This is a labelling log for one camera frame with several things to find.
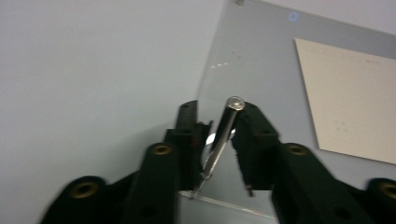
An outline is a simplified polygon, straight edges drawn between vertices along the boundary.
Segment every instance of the white wall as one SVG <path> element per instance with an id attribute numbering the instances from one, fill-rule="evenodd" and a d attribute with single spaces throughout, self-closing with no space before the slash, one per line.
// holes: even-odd
<path id="1" fill-rule="evenodd" d="M 272 2 L 352 15 L 345 1 Z M 365 8 L 353 20 L 368 10 L 396 34 L 390 1 L 351 2 Z M 82 175 L 111 182 L 136 169 L 195 99 L 223 3 L 1 1 L 0 223 L 37 222 Z"/>

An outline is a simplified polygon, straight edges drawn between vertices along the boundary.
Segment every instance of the metal pen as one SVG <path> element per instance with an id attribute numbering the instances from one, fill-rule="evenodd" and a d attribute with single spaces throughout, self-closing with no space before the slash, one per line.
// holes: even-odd
<path id="1" fill-rule="evenodd" d="M 244 109 L 244 107 L 244 100 L 237 96 L 230 97 L 227 100 L 227 104 L 221 116 L 219 127 L 216 131 L 216 136 L 213 141 L 210 154 L 205 161 L 204 171 L 202 173 L 203 181 L 200 183 L 199 187 L 191 193 L 191 198 L 194 198 L 201 190 L 204 183 L 212 177 L 221 153 L 227 146 L 231 131 L 233 130 L 233 127 L 237 121 L 238 114 Z"/>

